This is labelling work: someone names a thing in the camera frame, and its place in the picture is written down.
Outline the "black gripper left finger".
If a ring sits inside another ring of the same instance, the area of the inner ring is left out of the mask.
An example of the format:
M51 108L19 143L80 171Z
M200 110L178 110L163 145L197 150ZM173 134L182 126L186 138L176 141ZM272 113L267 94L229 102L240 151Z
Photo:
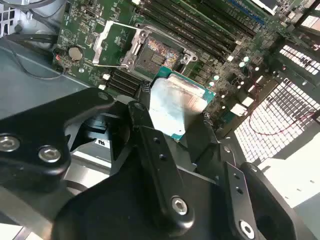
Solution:
M140 102L124 104L91 87L0 121L0 185L10 194L7 216L38 234L54 235L58 214L77 195L62 201L49 194L56 195L65 186L72 151L102 132L92 125L98 118L111 136L109 177L139 164L160 208L165 207L170 191L164 180L169 177L177 183L179 176L164 134L154 128Z

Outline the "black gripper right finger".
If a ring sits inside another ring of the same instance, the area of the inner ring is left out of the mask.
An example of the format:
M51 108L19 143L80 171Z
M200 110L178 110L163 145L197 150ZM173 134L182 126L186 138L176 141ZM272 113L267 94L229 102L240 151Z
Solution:
M213 180L224 195L228 227L238 239L256 239L257 225L244 173L232 149L216 137L204 114L186 116L181 137L195 172Z

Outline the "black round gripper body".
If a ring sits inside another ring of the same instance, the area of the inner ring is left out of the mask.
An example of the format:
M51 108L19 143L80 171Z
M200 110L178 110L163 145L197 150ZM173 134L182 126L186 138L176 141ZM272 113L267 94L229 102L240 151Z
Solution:
M243 172L256 222L255 239L232 235L224 194L211 179L178 169L164 179L169 196L161 208L139 164L71 199L53 226L56 240L294 240L294 213L259 170Z

